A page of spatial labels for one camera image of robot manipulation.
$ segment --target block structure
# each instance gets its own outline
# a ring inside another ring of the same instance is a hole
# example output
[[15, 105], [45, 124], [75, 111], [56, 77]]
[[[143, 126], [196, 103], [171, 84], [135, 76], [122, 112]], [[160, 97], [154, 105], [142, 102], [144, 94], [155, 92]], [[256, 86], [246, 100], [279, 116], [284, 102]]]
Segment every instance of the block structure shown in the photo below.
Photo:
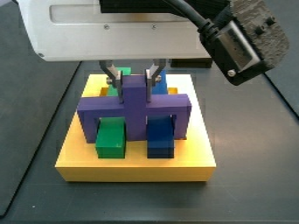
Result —
[[[97, 96], [107, 86], [105, 75], [91, 75], [83, 95]], [[175, 140], [174, 159], [148, 159], [147, 142], [126, 143], [124, 159], [99, 159], [95, 144], [87, 143], [80, 118], [73, 116], [68, 135], [61, 146], [56, 169], [65, 181], [87, 182], [166, 182], [207, 181], [216, 163], [202, 119], [202, 111], [190, 75], [167, 75], [170, 87], [191, 99], [191, 120], [187, 140]]]

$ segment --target wooden block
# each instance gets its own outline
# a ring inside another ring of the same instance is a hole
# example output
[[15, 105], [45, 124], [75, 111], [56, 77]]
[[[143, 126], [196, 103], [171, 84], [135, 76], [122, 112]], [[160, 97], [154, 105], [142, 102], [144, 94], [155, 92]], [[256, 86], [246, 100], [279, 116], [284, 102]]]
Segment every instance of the wooden block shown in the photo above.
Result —
[[178, 91], [178, 87], [168, 87], [168, 95], [178, 95], [179, 91]]
[[167, 84], [178, 87], [179, 94], [188, 94], [192, 104], [187, 140], [175, 140], [174, 158], [148, 159], [147, 143], [138, 141], [126, 143], [126, 159], [99, 159], [95, 144], [85, 142], [76, 114], [55, 165], [65, 181], [164, 182], [207, 181], [211, 178], [216, 163], [191, 76], [167, 75]]
[[99, 158], [126, 157], [126, 120], [123, 117], [101, 119], [97, 131], [96, 150]]

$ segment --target purple arch block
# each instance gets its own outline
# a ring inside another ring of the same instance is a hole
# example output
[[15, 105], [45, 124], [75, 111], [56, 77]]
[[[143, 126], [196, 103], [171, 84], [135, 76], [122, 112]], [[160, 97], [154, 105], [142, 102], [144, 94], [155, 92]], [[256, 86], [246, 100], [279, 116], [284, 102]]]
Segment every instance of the purple arch block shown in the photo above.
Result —
[[124, 105], [116, 96], [83, 97], [77, 106], [79, 120], [88, 144], [97, 138], [99, 118], [124, 116]]
[[187, 94], [156, 94], [147, 104], [148, 116], [174, 116], [174, 138], [186, 138], [192, 104]]
[[83, 97], [77, 113], [83, 132], [89, 144], [96, 142], [99, 118], [126, 118], [126, 137], [128, 141], [146, 140], [146, 117], [172, 116], [174, 138], [186, 138], [192, 104], [187, 94], [156, 94], [152, 102], [146, 101], [146, 77], [131, 75], [123, 82], [124, 104], [116, 96]]

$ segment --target yellow base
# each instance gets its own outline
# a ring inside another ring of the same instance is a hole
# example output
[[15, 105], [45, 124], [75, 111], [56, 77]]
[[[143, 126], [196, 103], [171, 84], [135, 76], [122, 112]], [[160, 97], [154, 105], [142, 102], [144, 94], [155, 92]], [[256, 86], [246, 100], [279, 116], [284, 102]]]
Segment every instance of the yellow base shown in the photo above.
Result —
[[[105, 75], [91, 75], [83, 96], [99, 96]], [[95, 144], [85, 142], [77, 114], [60, 150], [56, 169], [65, 181], [164, 182], [208, 181], [216, 168], [202, 111], [190, 75], [167, 75], [168, 87], [188, 94], [192, 111], [187, 140], [175, 141], [175, 156], [148, 159], [146, 141], [126, 143], [126, 159], [99, 159]]]

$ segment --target toy blocks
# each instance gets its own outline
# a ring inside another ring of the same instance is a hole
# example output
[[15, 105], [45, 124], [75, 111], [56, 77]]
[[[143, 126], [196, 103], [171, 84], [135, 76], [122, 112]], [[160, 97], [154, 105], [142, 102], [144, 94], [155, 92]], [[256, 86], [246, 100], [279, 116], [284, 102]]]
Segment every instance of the toy blocks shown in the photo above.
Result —
[[[123, 75], [131, 74], [130, 67], [119, 67]], [[100, 96], [118, 96], [118, 90], [109, 87], [100, 89]], [[96, 150], [99, 158], [124, 158], [126, 157], [126, 120], [123, 117], [103, 117], [100, 119], [96, 138]]]
[[[83, 93], [84, 98], [92, 98], [92, 97], [96, 98], [99, 96], [100, 89], [108, 87], [105, 82], [107, 82], [105, 75], [91, 75]], [[196, 99], [196, 94], [192, 88], [191, 76], [168, 74], [167, 84], [170, 87], [176, 87], [178, 92], [180, 94], [168, 95], [170, 97], [176, 97], [176, 100], [174, 101], [172, 100], [167, 101], [162, 94], [158, 95], [160, 97], [154, 95], [154, 98], [158, 97], [156, 99], [159, 102], [156, 104], [151, 103], [152, 104], [151, 107], [148, 106], [150, 103], [146, 104], [146, 116], [147, 116], [147, 124], [148, 124], [148, 118], [151, 119], [156, 118], [158, 122], [160, 122], [159, 119], [163, 116], [166, 116], [167, 119], [172, 119], [174, 127], [178, 128], [180, 127], [180, 121], [178, 122], [178, 120], [182, 119], [180, 113], [186, 114], [186, 119], [187, 121], [190, 121], [190, 125], [188, 129], [186, 127], [187, 134], [184, 133], [184, 135], [182, 135], [182, 138], [186, 138], [187, 140], [174, 140], [175, 144], [174, 158], [148, 159], [147, 158], [148, 142], [126, 141], [126, 157], [123, 159], [114, 159], [114, 158], [99, 159], [99, 155], [95, 150], [95, 144], [87, 143], [85, 138], [87, 131], [83, 131], [81, 128], [80, 120], [83, 121], [84, 124], [87, 118], [85, 112], [83, 113], [81, 118], [79, 117], [80, 114], [79, 112], [73, 116], [69, 126], [69, 132], [65, 137], [64, 144], [60, 150], [60, 155], [55, 165], [65, 181], [88, 181], [88, 182], [163, 181], [164, 182], [164, 181], [207, 181], [211, 178], [216, 164], [212, 156], [210, 139], [202, 119], [202, 112]], [[100, 103], [104, 104], [107, 103], [108, 105], [111, 103], [111, 100], [101, 101]], [[160, 107], [162, 105], [159, 106], [159, 104], [162, 103], [164, 103], [164, 106], [167, 106], [164, 109], [163, 107]], [[95, 105], [92, 101], [89, 102], [85, 101], [85, 108], [88, 109], [87, 113], [95, 113], [93, 110], [97, 109], [97, 107], [99, 105]], [[109, 105], [108, 109], [120, 111], [119, 115], [114, 115], [116, 119], [119, 117], [124, 117], [123, 114], [126, 107], [119, 106], [119, 103], [118, 106]], [[97, 132], [97, 128], [100, 127], [99, 119], [91, 119], [91, 121], [92, 125], [95, 125], [95, 131]], [[147, 132], [151, 133], [151, 122], [150, 122], [150, 129], [147, 127]], [[170, 151], [167, 152], [166, 148], [167, 147], [164, 147], [163, 150], [160, 150], [162, 154], [163, 152], [164, 154], [167, 153], [171, 154]]]
[[[155, 84], [154, 95], [167, 95], [166, 71]], [[174, 120], [171, 115], [147, 117], [147, 158], [174, 158]]]

